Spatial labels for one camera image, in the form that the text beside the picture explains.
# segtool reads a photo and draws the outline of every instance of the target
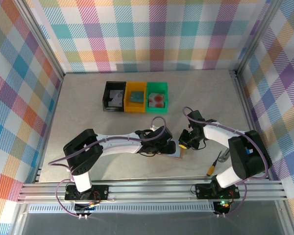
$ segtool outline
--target screwdriver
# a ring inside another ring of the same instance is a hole
[[[220,151],[217,159],[214,161],[214,163],[212,163],[211,167],[209,168],[208,172],[207,172],[207,176],[211,176],[212,173],[214,173],[214,170],[215,170],[215,166],[217,164],[217,161],[218,161],[218,158],[220,157],[220,154],[221,154],[222,150]]]

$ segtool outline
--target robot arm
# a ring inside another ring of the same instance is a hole
[[[189,120],[189,127],[191,130],[183,130],[179,139],[180,147],[185,149],[198,149],[201,140],[214,140],[230,150],[232,166],[212,178],[211,188],[215,195],[227,187],[265,170],[264,162],[259,152],[246,138],[237,134],[238,132],[244,133],[257,144],[265,156],[268,168],[271,167],[271,159],[256,131],[236,131],[236,133],[233,133],[221,129],[218,127],[219,123],[217,121],[212,119],[205,121],[199,111],[192,111],[187,116],[197,121],[212,123],[213,125],[206,125]]]
[[[100,157],[117,153],[175,153],[175,142],[171,141],[172,134],[167,128],[160,137],[151,141],[143,141],[144,139],[152,139],[158,136],[163,128],[165,127],[162,126],[155,131],[144,130],[135,131],[128,135],[118,135],[118,137],[123,137],[123,139],[113,139],[111,138],[113,136],[95,134],[93,129],[83,131],[64,146],[65,156],[75,153],[93,142],[109,138],[110,140],[95,144],[80,154],[67,159],[77,190],[81,193],[88,193],[88,190],[92,188],[89,170]]]

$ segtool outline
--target gray object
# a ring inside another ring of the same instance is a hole
[[[230,157],[230,149],[226,149],[220,157],[218,157],[218,162],[224,163]]]
[[[123,97],[123,91],[122,90],[110,90],[110,94],[109,97],[111,99],[115,98],[116,95],[118,95],[117,97]]]

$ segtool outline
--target plaid wall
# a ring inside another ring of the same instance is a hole
[[[65,71],[136,72],[233,69],[266,0],[27,3]]]
[[[245,91],[257,130],[294,214],[294,0],[284,0],[247,68]]]
[[[248,36],[248,39],[246,40],[245,44],[244,44],[244,47],[240,53],[240,56],[238,58],[238,60],[236,61],[236,64],[235,64],[235,67],[234,67],[234,70],[237,70],[245,53],[246,53],[246,50],[250,47],[251,43],[252,43],[252,40],[253,40],[253,37],[255,36],[255,33],[257,32],[257,29],[259,28],[259,24],[260,22],[263,20],[268,8],[269,8],[269,5],[271,3],[271,0],[266,0],[260,14],[258,15],[258,18],[256,20],[256,23],[254,24],[249,36]]]
[[[12,0],[0,0],[0,235],[41,154],[59,84]]]

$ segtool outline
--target aluminum rail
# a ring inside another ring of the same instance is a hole
[[[207,201],[197,200],[196,196],[191,193],[191,187],[194,184],[209,184],[210,180],[208,178],[186,178],[96,181],[92,183],[94,185],[109,185],[109,195],[107,202],[163,203]],[[24,184],[18,202],[57,203],[54,194],[56,185],[57,183]],[[246,200],[248,201],[275,201],[287,199],[282,183],[280,181],[250,180],[246,182],[246,185]],[[66,185],[61,185],[58,190],[58,196],[62,202],[64,202],[65,186]],[[245,188],[243,185],[239,186],[239,191],[242,198],[245,192]]]

